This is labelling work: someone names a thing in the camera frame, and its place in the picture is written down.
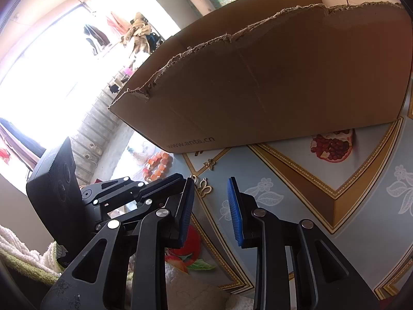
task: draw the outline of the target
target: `brown cardboard box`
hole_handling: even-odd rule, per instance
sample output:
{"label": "brown cardboard box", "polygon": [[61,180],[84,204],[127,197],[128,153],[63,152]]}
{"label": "brown cardboard box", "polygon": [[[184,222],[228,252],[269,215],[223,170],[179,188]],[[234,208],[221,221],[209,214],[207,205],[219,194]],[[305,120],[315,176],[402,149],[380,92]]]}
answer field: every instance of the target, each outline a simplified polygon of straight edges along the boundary
{"label": "brown cardboard box", "polygon": [[412,23],[400,5],[379,1],[397,2],[232,2],[168,39],[110,110],[176,153],[394,121]]}

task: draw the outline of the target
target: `silver screw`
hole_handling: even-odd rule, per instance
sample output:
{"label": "silver screw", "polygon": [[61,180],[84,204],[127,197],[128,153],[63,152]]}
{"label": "silver screw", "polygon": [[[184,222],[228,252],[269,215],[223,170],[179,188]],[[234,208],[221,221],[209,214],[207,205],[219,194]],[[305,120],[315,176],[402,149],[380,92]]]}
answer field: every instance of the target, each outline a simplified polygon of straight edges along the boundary
{"label": "silver screw", "polygon": [[120,224],[121,222],[119,220],[112,219],[107,223],[107,227],[109,227],[110,229],[117,229]]}
{"label": "silver screw", "polygon": [[265,216],[267,212],[263,209],[255,209],[253,213],[255,216]]}
{"label": "silver screw", "polygon": [[169,214],[169,211],[167,209],[159,209],[156,211],[156,215],[160,217],[167,216]]}
{"label": "silver screw", "polygon": [[301,222],[301,226],[305,229],[312,229],[314,227],[314,223],[311,220],[305,219]]}

